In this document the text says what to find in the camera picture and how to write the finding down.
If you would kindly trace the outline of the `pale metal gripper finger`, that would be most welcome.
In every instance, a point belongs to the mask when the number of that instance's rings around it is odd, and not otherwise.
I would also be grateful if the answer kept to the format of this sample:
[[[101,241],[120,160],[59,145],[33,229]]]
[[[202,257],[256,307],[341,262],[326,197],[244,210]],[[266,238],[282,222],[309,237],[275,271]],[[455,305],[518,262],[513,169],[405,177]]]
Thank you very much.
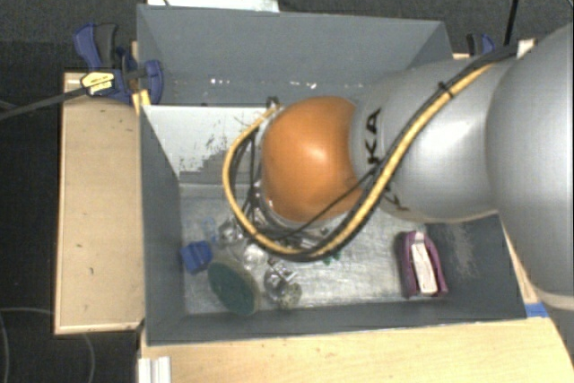
[[[284,266],[272,266],[264,275],[264,287],[267,291],[282,291],[288,284],[290,272]]]
[[[276,304],[279,309],[295,309],[300,304],[302,288],[298,283],[285,284],[279,292]]]

